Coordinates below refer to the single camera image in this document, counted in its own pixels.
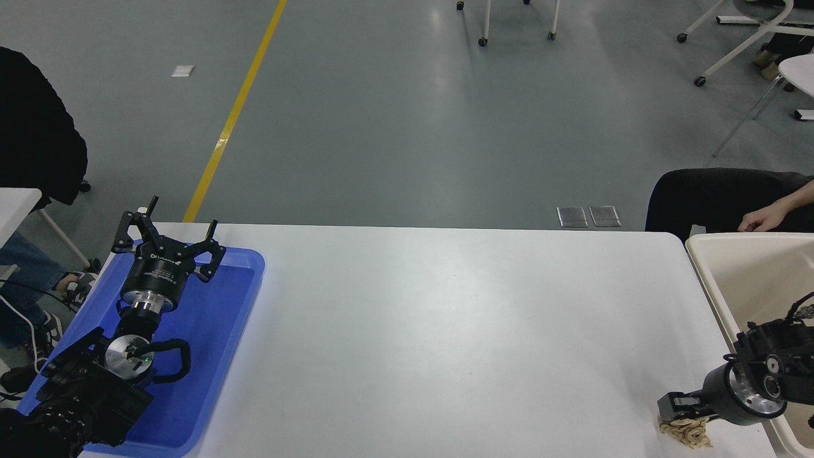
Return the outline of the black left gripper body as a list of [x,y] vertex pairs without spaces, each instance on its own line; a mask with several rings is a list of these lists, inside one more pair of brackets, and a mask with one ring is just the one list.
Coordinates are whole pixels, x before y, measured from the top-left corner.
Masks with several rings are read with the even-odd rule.
[[136,302],[148,293],[163,296],[164,302],[179,302],[195,264],[181,257],[186,246],[169,247],[158,253],[153,247],[134,249],[134,263],[122,285],[122,299]]

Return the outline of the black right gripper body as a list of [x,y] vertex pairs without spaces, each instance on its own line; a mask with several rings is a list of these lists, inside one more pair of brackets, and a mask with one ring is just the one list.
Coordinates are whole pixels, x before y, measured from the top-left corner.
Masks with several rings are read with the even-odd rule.
[[703,402],[718,417],[732,424],[749,426],[773,419],[773,400],[762,397],[750,385],[740,363],[730,361],[704,379]]

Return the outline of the person's hand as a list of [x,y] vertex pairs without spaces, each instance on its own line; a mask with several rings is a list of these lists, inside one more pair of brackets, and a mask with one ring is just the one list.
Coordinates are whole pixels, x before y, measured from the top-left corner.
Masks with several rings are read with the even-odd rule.
[[785,219],[786,212],[772,206],[764,207],[758,211],[748,212],[736,231],[738,232],[769,232],[777,228]]

